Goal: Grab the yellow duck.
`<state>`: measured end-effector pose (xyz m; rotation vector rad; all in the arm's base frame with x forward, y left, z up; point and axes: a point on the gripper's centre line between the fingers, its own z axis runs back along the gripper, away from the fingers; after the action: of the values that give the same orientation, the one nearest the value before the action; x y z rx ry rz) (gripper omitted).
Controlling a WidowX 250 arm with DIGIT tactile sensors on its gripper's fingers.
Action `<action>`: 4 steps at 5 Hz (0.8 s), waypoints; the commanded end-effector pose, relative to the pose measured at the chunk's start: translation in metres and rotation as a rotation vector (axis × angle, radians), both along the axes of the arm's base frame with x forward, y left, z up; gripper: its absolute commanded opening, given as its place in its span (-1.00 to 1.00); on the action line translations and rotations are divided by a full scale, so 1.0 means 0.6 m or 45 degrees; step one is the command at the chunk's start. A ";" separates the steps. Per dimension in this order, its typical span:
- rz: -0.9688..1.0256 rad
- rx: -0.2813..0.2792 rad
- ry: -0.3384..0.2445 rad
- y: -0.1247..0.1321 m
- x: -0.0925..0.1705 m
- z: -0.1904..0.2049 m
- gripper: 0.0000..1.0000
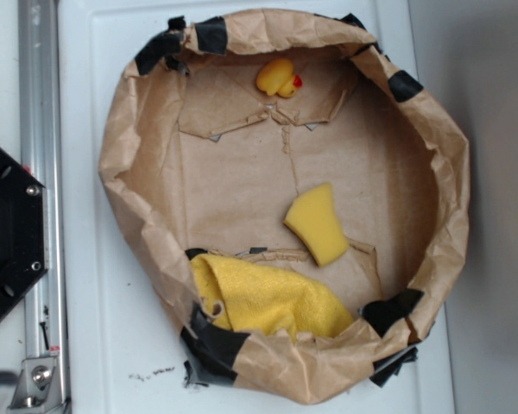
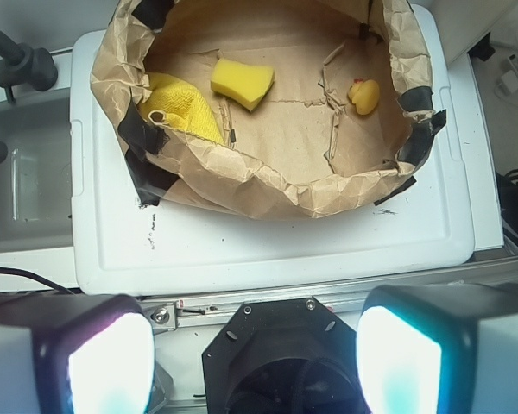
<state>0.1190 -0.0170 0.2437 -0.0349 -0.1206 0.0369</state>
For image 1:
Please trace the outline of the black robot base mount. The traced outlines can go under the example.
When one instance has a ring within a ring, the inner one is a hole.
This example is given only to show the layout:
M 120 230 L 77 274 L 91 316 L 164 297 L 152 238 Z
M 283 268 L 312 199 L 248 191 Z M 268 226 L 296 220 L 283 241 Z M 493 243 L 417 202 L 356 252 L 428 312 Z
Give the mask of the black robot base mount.
M 0 148 L 0 322 L 47 271 L 44 186 Z

